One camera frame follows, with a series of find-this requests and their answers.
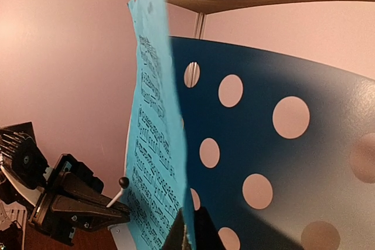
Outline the blue sheet music page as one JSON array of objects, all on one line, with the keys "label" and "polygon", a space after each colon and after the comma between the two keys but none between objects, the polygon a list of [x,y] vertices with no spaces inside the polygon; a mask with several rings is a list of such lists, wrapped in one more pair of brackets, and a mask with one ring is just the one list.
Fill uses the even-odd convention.
[{"label": "blue sheet music page", "polygon": [[130,0],[137,79],[128,133],[123,201],[137,249],[161,249],[179,213],[193,229],[186,139],[175,84],[165,0]]}]

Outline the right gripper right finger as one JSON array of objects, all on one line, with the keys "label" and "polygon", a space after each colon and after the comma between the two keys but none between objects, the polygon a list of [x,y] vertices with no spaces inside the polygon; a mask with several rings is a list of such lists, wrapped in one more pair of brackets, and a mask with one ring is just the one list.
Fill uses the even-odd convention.
[{"label": "right gripper right finger", "polygon": [[205,207],[195,211],[195,240],[197,250],[225,250],[216,227]]}]

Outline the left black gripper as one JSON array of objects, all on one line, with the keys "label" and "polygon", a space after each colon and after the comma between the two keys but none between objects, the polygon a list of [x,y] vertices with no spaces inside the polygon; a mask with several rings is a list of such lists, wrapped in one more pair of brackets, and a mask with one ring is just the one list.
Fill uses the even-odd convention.
[{"label": "left black gripper", "polygon": [[103,188],[88,166],[63,154],[29,222],[36,231],[68,246],[73,245],[76,229],[95,232],[130,222],[130,208],[101,194]]}]

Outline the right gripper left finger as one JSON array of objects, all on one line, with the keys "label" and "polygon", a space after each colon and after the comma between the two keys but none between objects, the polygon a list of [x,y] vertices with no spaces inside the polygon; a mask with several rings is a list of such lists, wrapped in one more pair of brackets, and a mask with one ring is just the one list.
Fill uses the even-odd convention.
[{"label": "right gripper left finger", "polygon": [[182,209],[180,209],[166,237],[165,250],[189,250],[187,234]]}]

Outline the white perforated music stand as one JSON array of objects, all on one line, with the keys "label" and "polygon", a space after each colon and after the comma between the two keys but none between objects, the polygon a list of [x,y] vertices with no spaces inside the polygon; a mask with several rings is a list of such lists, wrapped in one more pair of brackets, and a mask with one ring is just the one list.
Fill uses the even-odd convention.
[{"label": "white perforated music stand", "polygon": [[[195,248],[205,207],[225,249],[373,249],[374,80],[233,44],[171,46]],[[112,234],[137,249],[128,224]]]}]

